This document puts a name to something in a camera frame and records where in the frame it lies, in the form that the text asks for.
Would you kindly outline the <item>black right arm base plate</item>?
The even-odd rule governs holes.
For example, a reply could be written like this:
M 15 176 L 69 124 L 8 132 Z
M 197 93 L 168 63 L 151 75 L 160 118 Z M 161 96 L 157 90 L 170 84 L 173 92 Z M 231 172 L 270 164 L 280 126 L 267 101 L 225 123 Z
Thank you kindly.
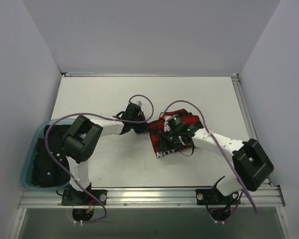
M 196 203 L 201 206 L 228 206 L 235 204 L 239 193 L 234 192 L 229 196 L 223 196 L 217 189 L 196 189 Z

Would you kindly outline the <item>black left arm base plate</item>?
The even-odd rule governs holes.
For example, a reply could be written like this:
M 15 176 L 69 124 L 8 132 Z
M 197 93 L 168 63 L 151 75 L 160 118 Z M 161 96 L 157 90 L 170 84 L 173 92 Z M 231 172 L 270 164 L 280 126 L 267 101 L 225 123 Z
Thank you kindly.
M 103 189 L 90 189 L 89 192 L 101 201 L 104 205 L 106 204 L 107 200 L 107 190 Z M 94 205 L 98 205 L 90 195 L 86 194 L 85 192 L 76 192 L 72 189 L 66 189 L 63 192 L 63 197 L 61 200 L 61 205 L 63 206 L 88 206 L 90 202 L 94 201 Z

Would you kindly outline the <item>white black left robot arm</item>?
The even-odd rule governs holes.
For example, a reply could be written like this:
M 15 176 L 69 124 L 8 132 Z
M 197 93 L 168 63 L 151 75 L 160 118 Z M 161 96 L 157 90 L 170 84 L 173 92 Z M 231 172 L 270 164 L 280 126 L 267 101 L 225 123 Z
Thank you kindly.
M 92 156 L 99 138 L 122 135 L 131 129 L 136 133 L 148 130 L 140 101 L 130 102 L 125 111 L 118 113 L 111 120 L 88 119 L 83 115 L 74 120 L 62 139 L 69 171 L 73 175 L 70 179 L 70 198 L 80 205 L 87 204 L 91 199 L 88 159 Z

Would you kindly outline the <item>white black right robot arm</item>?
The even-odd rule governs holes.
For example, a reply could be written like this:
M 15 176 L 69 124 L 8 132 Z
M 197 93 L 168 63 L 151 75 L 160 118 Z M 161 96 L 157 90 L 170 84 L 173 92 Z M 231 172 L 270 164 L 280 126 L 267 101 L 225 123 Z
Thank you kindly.
M 220 154 L 232 172 L 221 177 L 211 191 L 211 198 L 217 204 L 225 202 L 234 192 L 255 192 L 274 170 L 274 165 L 260 143 L 251 138 L 247 141 L 232 139 L 206 130 L 201 123 L 166 123 L 164 131 L 168 139 L 189 143 Z

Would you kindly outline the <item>red black plaid shirt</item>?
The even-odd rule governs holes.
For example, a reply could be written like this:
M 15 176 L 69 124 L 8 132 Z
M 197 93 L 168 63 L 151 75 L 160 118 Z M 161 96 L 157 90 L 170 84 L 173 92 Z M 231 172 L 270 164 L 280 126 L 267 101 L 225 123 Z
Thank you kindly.
M 157 158 L 174 152 L 191 149 L 195 146 L 192 141 L 195 131 L 204 128 L 199 116 L 185 109 L 162 113 L 160 117 L 148 123 L 152 147 Z

